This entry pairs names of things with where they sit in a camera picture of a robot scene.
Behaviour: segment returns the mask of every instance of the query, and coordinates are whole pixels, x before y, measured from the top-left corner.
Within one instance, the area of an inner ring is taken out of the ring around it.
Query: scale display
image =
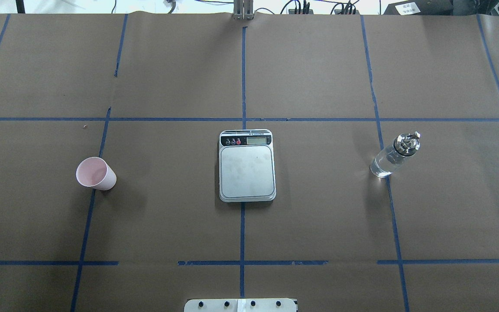
[[[275,199],[273,134],[269,130],[226,130],[219,135],[219,197],[224,202]]]

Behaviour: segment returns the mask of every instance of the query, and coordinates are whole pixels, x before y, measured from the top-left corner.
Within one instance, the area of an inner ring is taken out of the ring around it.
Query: white label
[[[396,10],[398,10],[398,13],[400,15],[410,15],[421,12],[421,10],[417,7],[417,4],[415,4],[415,2],[409,2],[397,5]]]

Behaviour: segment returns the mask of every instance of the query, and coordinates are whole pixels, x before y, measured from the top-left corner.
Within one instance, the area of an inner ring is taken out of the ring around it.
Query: bottle nozzle
[[[400,134],[398,138],[394,140],[394,148],[403,156],[411,156],[421,147],[419,138],[421,138],[421,134],[416,131],[414,133]]]

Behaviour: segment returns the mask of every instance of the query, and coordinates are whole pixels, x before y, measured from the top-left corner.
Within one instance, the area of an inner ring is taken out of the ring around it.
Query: glass bottle
[[[421,147],[419,132],[402,133],[393,144],[386,146],[371,162],[371,172],[379,178],[389,176],[398,170],[408,158],[413,156]]]

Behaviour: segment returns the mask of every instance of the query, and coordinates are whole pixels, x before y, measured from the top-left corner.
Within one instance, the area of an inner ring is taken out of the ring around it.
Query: pink paper cup
[[[109,190],[115,186],[117,176],[105,160],[99,157],[90,157],[78,165],[77,181],[87,188]]]

